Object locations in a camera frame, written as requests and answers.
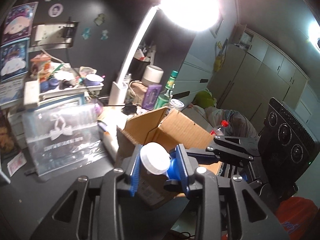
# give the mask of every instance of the power outlet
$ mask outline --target power outlet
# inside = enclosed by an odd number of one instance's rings
[[[72,38],[63,38],[64,27],[75,27],[75,24],[42,24],[36,27],[35,41],[37,45],[71,43]]]

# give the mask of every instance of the orange plastic bag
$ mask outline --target orange plastic bag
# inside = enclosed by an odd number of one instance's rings
[[[289,234],[290,240],[299,240],[317,212],[318,208],[312,200],[291,197],[280,203],[275,215]],[[227,240],[227,235],[222,236],[221,239]]]

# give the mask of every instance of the bow print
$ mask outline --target bow print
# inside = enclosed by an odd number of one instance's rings
[[[66,121],[64,120],[64,118],[61,115],[57,114],[55,114],[54,116],[56,116],[56,119],[53,119],[53,121],[55,120],[56,122],[54,123],[54,130],[50,131],[51,140],[53,141],[57,139],[62,134],[72,135],[72,127],[70,125],[66,127]],[[62,121],[61,128],[58,127],[59,120]]]

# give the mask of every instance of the green bottle cap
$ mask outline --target green bottle cap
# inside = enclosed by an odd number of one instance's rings
[[[178,71],[173,70],[172,73],[171,73],[171,76],[177,77],[178,73],[179,73]]]

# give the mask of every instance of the green plush toy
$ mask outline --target green plush toy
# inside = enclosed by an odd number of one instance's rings
[[[194,105],[200,106],[203,109],[214,106],[216,102],[217,100],[212,98],[211,93],[205,90],[198,92],[193,100]]]

